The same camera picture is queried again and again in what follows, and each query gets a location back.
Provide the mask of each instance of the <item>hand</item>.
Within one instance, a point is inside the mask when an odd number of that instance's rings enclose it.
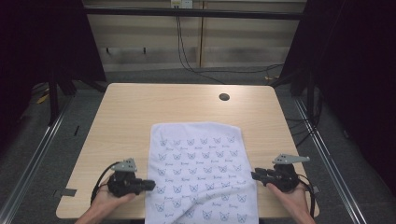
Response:
[[[100,223],[110,215],[117,207],[128,203],[136,196],[133,193],[126,194],[120,198],[115,197],[107,186],[108,178],[100,185],[91,207],[82,215],[76,223]]]
[[[309,215],[305,198],[305,186],[303,184],[300,183],[295,189],[286,193],[270,183],[266,187],[274,193],[297,223],[315,223],[314,219]]]

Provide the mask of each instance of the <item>printed towel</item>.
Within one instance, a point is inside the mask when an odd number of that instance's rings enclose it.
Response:
[[[239,128],[214,122],[151,129],[146,223],[259,223],[257,185]]]

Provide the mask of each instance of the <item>gray carpet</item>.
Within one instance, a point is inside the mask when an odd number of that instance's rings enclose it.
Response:
[[[227,68],[232,71],[258,71],[263,68]],[[278,75],[280,68],[271,70],[269,74],[260,73],[203,73],[225,84],[266,85],[266,76]],[[218,81],[201,77],[184,69],[144,71],[133,73],[107,74],[106,85],[112,82],[142,83],[205,83],[219,84]],[[73,223],[74,220],[60,220],[55,211],[59,203],[53,191],[63,189],[73,170],[78,154],[82,148],[95,113],[103,98],[103,94],[91,89],[83,83],[76,82],[78,92],[65,112],[64,121],[52,140],[49,151],[40,165],[35,179],[28,189],[21,206],[12,223]],[[32,157],[40,136],[47,128],[50,109],[48,101],[42,105],[34,103],[39,93],[35,94],[32,103],[25,112],[25,119],[9,143],[7,154],[0,160],[0,203],[13,190],[26,162]],[[294,99],[290,96],[289,86],[276,88],[276,94],[288,119],[300,119]],[[290,132],[295,143],[299,143],[307,134],[303,122],[289,120]],[[382,183],[375,171],[365,162],[359,149],[343,135],[343,126],[326,105],[320,116],[318,130],[322,135],[332,158],[336,162],[343,178],[356,198],[367,223],[396,223],[396,200]],[[308,137],[298,146],[301,155],[311,158],[304,164],[309,179],[318,186],[317,195],[320,214],[317,223],[353,223],[344,203],[319,156],[313,141]],[[290,219],[265,219],[264,223],[293,223]],[[104,223],[130,223],[128,220],[109,220]]]

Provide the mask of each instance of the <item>round hole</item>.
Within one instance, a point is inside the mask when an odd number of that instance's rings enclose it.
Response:
[[[222,93],[222,94],[219,96],[219,98],[220,98],[220,100],[222,100],[222,101],[228,101],[228,100],[230,100],[230,95],[227,94],[227,93]]]

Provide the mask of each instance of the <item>wooden table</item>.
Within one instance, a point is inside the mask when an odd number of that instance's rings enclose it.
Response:
[[[228,101],[219,96],[227,93]],[[298,155],[274,89],[264,86],[120,84],[108,86],[56,214],[78,218],[90,206],[93,186],[115,161],[133,157],[136,175],[147,178],[150,129],[164,122],[214,121],[241,129],[252,166],[273,168],[280,153]],[[300,163],[297,174],[304,175]],[[259,217],[287,217],[278,200],[259,183]],[[118,208],[110,218],[145,217],[145,193]]]

